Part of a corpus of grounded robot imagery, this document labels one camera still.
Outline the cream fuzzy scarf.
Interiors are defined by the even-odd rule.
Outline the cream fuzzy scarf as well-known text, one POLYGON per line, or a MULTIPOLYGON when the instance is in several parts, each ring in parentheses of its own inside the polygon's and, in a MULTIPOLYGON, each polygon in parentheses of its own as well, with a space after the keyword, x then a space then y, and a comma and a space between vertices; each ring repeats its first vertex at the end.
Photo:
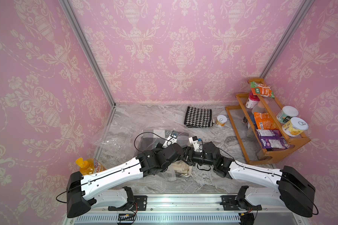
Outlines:
POLYGON ((174 162, 169 166, 169 169, 175 172, 179 177, 189 177, 192 175, 192 166, 189 166, 183 161, 174 162))

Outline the black white houndstooth scarf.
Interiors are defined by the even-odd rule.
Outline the black white houndstooth scarf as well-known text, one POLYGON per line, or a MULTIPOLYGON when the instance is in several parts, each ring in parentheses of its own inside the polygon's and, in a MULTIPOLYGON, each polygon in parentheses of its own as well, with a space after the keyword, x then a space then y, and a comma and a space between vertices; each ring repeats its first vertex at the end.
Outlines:
POLYGON ((213 113, 211 109, 187 107, 184 125, 194 128, 207 128, 213 126, 213 113))

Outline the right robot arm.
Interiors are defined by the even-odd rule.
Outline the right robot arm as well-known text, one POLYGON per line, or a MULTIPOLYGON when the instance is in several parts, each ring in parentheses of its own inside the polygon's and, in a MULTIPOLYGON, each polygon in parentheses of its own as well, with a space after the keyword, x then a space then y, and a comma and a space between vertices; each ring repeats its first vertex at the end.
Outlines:
POLYGON ((242 186, 236 196, 237 204, 244 210, 260 210, 263 205, 286 207, 302 217, 312 217, 315 187, 293 167, 268 169, 240 163, 230 155, 222 156, 222 149, 212 142, 201 144, 199 151, 183 148, 182 161, 189 166, 208 165, 222 178, 248 181, 259 188, 242 186))

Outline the grey black checked scarf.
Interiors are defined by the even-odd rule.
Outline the grey black checked scarf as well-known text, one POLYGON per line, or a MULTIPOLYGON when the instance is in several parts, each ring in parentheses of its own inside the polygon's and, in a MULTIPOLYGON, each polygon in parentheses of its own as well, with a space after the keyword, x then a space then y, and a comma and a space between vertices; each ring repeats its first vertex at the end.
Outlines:
MULTIPOLYGON (((144 131, 138 136, 138 139, 135 141, 137 153, 140 154, 145 150, 163 148, 162 146, 164 144, 164 141, 169 136, 171 131, 173 130, 152 129, 144 131)), ((186 146, 187 143, 187 133, 180 131, 177 132, 179 133, 177 144, 179 144, 181 148, 183 148, 186 146)))

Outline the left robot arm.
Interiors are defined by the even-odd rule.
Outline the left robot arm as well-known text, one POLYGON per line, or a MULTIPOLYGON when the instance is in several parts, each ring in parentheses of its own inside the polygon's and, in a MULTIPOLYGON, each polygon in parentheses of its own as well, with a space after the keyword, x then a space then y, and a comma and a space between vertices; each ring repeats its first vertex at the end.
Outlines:
POLYGON ((83 175, 72 173, 66 187, 67 217, 81 216, 99 203, 96 197, 127 181, 137 180, 165 171, 172 163, 180 160, 184 150, 177 143, 167 148, 145 150, 131 160, 102 172, 83 175))

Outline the clear plastic vacuum bag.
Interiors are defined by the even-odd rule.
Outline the clear plastic vacuum bag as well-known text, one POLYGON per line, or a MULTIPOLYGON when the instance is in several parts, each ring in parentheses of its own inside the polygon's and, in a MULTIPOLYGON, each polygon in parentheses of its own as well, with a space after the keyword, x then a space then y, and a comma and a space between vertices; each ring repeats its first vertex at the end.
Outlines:
MULTIPOLYGON (((115 163, 123 163, 136 156, 143 150, 151 150, 159 143, 163 143, 163 138, 168 138, 173 128, 146 128, 144 134, 128 133, 125 130, 100 131, 91 138, 91 144, 99 147, 102 152, 99 161, 110 168, 115 163)), ((143 188, 145 185, 156 186, 158 189, 178 190, 176 186, 194 185, 195 187, 210 185, 214 176, 212 167, 209 166, 189 166, 179 160, 169 166, 169 169, 149 178, 143 178, 138 182, 129 182, 129 184, 143 188)))

